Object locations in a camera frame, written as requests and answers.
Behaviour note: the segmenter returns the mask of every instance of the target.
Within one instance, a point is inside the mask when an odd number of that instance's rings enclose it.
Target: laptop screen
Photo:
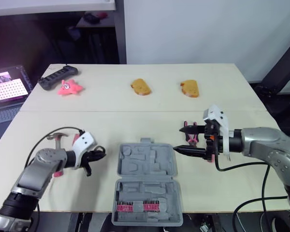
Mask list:
[[[0,70],[0,107],[24,102],[32,87],[22,66]]]

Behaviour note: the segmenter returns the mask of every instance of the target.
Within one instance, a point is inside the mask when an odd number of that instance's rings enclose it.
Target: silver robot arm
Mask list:
[[[87,151],[94,144],[90,133],[84,133],[73,145],[73,151],[42,149],[28,165],[0,210],[0,232],[26,232],[31,226],[31,215],[42,198],[53,173],[63,168],[84,168],[91,175],[89,162],[105,156],[105,150]]]
[[[271,165],[283,182],[290,204],[290,137],[272,128],[245,128],[241,131],[243,155]]]
[[[263,160],[274,168],[283,182],[290,203],[290,137],[280,130],[265,127],[229,131],[228,119],[216,105],[205,110],[203,120],[205,126],[187,126],[180,131],[204,133],[206,148],[180,145],[174,147],[175,151],[206,160],[211,160],[212,154],[217,158],[219,153],[229,158],[229,152],[241,152],[244,156]]]

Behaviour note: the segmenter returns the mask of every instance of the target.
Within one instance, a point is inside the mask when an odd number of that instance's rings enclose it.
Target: pliers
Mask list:
[[[184,127],[186,127],[186,126],[188,126],[188,122],[187,121],[184,122]],[[197,143],[199,141],[199,135],[198,134],[194,134],[193,137],[191,137],[191,135],[188,134],[188,133],[185,133],[185,135],[186,135],[186,141],[189,143],[189,145],[196,147]]]

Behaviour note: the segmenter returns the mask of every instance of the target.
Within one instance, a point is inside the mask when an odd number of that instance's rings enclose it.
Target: bread slice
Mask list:
[[[150,88],[143,79],[136,79],[132,82],[131,87],[134,89],[134,92],[138,95],[148,95],[151,93]]]
[[[182,87],[182,92],[191,98],[196,98],[199,96],[198,84],[195,80],[187,80],[180,83]]]

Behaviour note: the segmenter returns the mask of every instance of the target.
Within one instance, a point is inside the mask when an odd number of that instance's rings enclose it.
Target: black cable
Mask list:
[[[267,216],[266,207],[265,207],[265,200],[264,200],[265,183],[266,183],[266,179],[267,179],[267,176],[269,174],[270,168],[271,168],[271,166],[267,165],[266,172],[265,172],[264,179],[263,179],[263,183],[262,183],[261,197],[262,197],[262,206],[263,206],[263,211],[264,211],[264,217],[265,217],[265,221],[266,221],[267,230],[269,232],[272,232],[271,224],[270,224],[269,218]]]
[[[33,153],[33,151],[34,151],[34,149],[40,144],[40,142],[43,140],[43,139],[45,139],[48,135],[50,135],[51,133],[54,133],[54,132],[56,132],[56,131],[58,131],[58,130],[62,130],[62,129],[75,129],[75,130],[78,130],[79,131],[79,133],[80,134],[82,134],[82,133],[84,133],[84,131],[83,130],[81,130],[81,129],[79,129],[79,128],[77,128],[77,127],[60,127],[60,128],[58,128],[58,129],[55,129],[55,130],[52,130],[51,132],[49,132],[48,134],[46,134],[45,136],[43,136],[35,145],[34,145],[34,147],[32,148],[32,150],[30,151],[30,153],[29,153],[29,155],[28,155],[28,157],[27,157],[27,160],[26,160],[26,164],[25,164],[25,168],[28,166],[28,164],[29,164],[29,160],[30,160],[30,157],[31,157],[31,155],[32,155],[32,153]]]
[[[39,223],[40,223],[40,206],[39,203],[37,204],[37,211],[38,211],[38,219],[37,224],[35,225],[34,232],[38,231]]]
[[[267,164],[267,163],[266,162],[250,162],[250,163],[242,163],[242,164],[231,166],[228,168],[220,168],[219,163],[218,163],[218,154],[215,154],[215,166],[216,166],[216,169],[220,172],[225,172],[228,170],[232,170],[234,168],[240,168],[240,167],[245,167],[245,166],[255,165],[255,164]]]
[[[249,203],[253,203],[253,202],[258,202],[258,201],[262,201],[262,200],[279,200],[279,199],[286,199],[288,196],[281,196],[281,197],[264,197],[264,198],[256,198],[256,199],[252,199],[249,201],[246,201],[242,204],[240,204],[233,212],[232,214],[232,227],[234,232],[238,232],[236,225],[235,225],[235,219],[236,219],[236,214],[237,212],[245,205],[249,204]]]

